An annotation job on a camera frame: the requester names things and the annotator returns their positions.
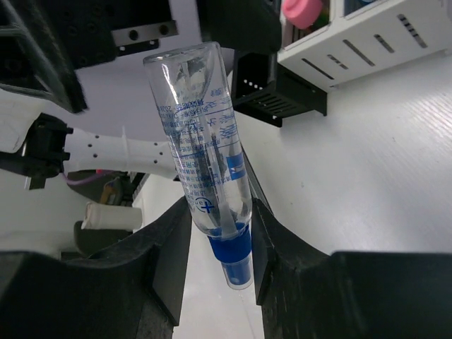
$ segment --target blue cap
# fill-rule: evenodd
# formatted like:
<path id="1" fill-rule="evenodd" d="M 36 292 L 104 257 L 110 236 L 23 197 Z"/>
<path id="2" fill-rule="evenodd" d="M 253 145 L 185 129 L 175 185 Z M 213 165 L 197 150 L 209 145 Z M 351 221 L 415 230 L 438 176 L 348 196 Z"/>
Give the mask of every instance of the blue cap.
<path id="1" fill-rule="evenodd" d="M 227 284 L 240 290 L 251 284 L 251 235 L 249 226 L 241 227 L 243 231 L 231 240 L 208 237 L 216 259 L 221 261 Z"/>

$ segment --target red object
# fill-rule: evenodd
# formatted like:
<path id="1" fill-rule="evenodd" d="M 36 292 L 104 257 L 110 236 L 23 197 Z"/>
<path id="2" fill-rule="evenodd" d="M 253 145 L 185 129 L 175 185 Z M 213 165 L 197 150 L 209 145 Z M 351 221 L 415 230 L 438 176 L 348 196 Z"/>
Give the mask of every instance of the red object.
<path id="1" fill-rule="evenodd" d="M 282 13 L 300 30 L 311 26 L 322 12 L 321 0 L 285 0 L 282 4 Z"/>

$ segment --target pink object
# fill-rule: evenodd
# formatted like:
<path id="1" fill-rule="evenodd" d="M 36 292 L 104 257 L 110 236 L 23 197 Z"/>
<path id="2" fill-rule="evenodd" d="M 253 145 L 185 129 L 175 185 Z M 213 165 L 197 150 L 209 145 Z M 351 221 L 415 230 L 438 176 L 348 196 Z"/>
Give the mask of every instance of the pink object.
<path id="1" fill-rule="evenodd" d="M 312 25 L 322 12 L 321 0 L 285 0 L 282 4 L 284 16 L 300 30 Z"/>

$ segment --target clear plastic bottle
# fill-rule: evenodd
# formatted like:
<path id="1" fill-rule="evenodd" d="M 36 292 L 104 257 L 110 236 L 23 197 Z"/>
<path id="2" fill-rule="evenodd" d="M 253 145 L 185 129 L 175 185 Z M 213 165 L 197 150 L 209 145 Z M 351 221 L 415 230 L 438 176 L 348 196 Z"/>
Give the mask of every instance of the clear plastic bottle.
<path id="1" fill-rule="evenodd" d="M 234 289 L 251 284 L 251 192 L 220 45 L 144 59 L 196 226 Z"/>

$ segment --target black vented enclosure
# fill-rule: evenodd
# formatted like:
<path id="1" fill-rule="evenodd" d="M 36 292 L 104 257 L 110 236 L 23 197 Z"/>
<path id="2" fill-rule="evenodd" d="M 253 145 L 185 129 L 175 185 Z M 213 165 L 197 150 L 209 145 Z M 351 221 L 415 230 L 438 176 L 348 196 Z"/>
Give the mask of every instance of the black vented enclosure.
<path id="1" fill-rule="evenodd" d="M 277 58 L 277 54 L 235 53 L 234 110 L 278 127 L 283 118 L 312 110 L 326 116 L 326 92 L 281 66 Z"/>

